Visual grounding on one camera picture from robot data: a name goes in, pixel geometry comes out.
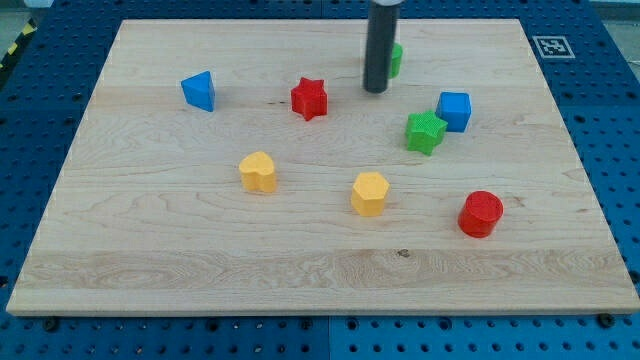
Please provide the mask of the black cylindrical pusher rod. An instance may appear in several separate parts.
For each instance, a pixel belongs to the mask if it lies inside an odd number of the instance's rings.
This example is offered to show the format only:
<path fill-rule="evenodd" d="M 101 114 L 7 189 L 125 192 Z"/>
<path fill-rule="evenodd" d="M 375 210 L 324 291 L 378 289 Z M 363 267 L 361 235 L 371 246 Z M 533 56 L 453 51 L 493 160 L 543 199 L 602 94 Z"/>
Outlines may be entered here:
<path fill-rule="evenodd" d="M 387 90 L 401 0 L 371 0 L 368 10 L 363 88 Z"/>

